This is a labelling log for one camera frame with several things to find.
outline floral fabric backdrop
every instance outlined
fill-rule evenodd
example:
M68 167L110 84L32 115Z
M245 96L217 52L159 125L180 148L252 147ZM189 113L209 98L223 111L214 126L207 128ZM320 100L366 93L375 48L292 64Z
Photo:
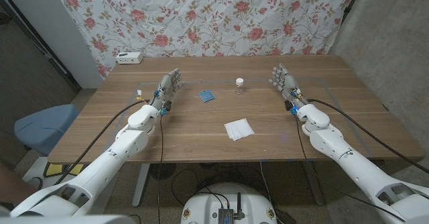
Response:
M63 0L105 78L145 57L324 54L350 0Z

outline plastic bottle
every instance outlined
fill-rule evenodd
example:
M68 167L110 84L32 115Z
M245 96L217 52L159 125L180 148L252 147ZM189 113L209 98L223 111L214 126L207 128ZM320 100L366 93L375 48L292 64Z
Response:
M238 95L241 95L244 93L244 86L243 86L244 80L242 78L237 78L235 81L235 84L237 85L237 89L235 90L235 93Z

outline chair seat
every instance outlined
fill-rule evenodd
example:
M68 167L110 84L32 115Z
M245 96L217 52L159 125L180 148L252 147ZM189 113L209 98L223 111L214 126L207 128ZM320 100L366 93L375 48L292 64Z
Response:
M38 111L15 122L15 136L23 144L47 156L78 114L72 104Z

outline blue sticky note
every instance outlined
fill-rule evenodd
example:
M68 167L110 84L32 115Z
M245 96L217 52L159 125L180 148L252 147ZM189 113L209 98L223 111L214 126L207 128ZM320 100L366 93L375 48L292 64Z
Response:
M201 93L199 93L199 95L204 102L216 99L216 97L213 95L212 91L210 90L204 90Z

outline robotic arm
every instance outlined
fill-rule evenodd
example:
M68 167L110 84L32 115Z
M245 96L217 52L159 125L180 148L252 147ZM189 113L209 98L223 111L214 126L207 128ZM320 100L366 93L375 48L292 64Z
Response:
M108 185L122 165L142 151L154 123L170 110L174 93L183 85L177 68L165 75L147 105L133 113L128 124L116 135L115 142L78 176L37 191L10 213L18 217L33 213L45 217L79 216L89 213L101 191Z
M269 82L282 92L286 107L300 121L311 145L332 158L376 206L403 219L377 212L386 223L427 223L429 219L429 188L397 180L387 175L365 156L354 150L342 133L330 124L329 116L308 104L295 79L283 64L274 68Z

